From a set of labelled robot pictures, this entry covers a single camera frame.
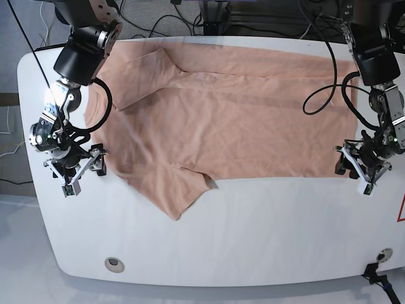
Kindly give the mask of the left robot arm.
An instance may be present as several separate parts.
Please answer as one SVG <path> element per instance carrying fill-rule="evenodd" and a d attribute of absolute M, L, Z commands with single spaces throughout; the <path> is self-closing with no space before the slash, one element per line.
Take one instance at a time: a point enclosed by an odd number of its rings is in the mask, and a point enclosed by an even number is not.
<path fill-rule="evenodd" d="M 403 35 L 390 22 L 390 16 L 401 11 L 397 1 L 347 1 L 342 31 L 357 71 L 345 76 L 341 95 L 350 112 L 368 129 L 360 140 L 346 139 L 336 151 L 340 158 L 337 175 L 348 173 L 359 180 L 358 192 L 370 195 L 379 178 L 391 170 L 389 158 L 404 153 L 404 96 L 394 80 L 401 72 L 394 55 L 394 38 Z M 370 87 L 369 105 L 377 114 L 378 125 L 369 123 L 349 99 L 346 89 L 350 80 L 361 77 Z"/>

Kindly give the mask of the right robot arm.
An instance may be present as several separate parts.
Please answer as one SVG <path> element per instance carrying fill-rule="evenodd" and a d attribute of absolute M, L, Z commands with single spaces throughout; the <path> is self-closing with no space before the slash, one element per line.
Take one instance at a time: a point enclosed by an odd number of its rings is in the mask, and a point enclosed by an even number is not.
<path fill-rule="evenodd" d="M 89 150 L 82 145 L 98 130 L 111 113 L 113 98 L 110 89 L 97 73 L 104 65 L 122 31 L 115 1 L 54 1 L 58 19 L 69 25 L 70 35 L 55 64 L 59 79 L 46 91 L 44 110 L 30 129 L 30 144 L 50 158 L 44 166 L 61 182 L 65 196 L 78 195 L 79 180 L 86 170 L 106 175 L 102 144 Z M 94 126 L 82 129 L 70 123 L 70 114 L 81 103 L 81 87 L 98 85 L 106 93 L 104 115 Z"/>

